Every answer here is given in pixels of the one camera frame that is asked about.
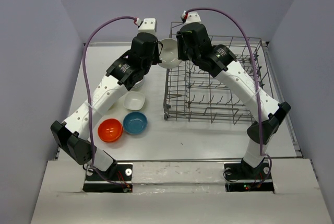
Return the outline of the white round bowl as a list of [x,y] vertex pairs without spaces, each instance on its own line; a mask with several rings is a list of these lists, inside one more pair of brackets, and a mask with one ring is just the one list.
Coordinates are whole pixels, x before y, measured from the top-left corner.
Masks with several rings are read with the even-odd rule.
[[165,69],[173,69],[179,66],[181,60],[178,59],[177,41],[166,38],[161,40],[162,50],[160,54],[161,63],[158,65]]
[[142,80],[136,82],[134,86],[132,87],[131,91],[139,89],[143,84],[145,83],[145,78]]

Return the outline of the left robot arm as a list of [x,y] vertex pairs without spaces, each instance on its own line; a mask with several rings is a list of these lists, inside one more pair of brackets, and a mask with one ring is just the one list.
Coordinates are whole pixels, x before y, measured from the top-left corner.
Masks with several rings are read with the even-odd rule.
[[62,122],[52,123],[51,132],[59,148],[79,165],[89,164],[101,178],[111,180],[117,161],[94,145],[92,130],[109,108],[159,61],[157,37],[138,33],[130,49],[107,69],[95,91],[88,93],[87,100]]

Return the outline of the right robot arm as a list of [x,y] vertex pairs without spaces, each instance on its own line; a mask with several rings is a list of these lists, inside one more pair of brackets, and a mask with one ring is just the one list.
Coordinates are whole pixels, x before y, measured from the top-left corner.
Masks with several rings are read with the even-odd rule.
[[254,177],[265,159],[272,136],[285,120],[291,106],[267,94],[225,45],[213,45],[206,27],[199,22],[184,25],[177,33],[178,59],[191,61],[226,85],[247,107],[255,121],[247,129],[249,143],[237,172]]

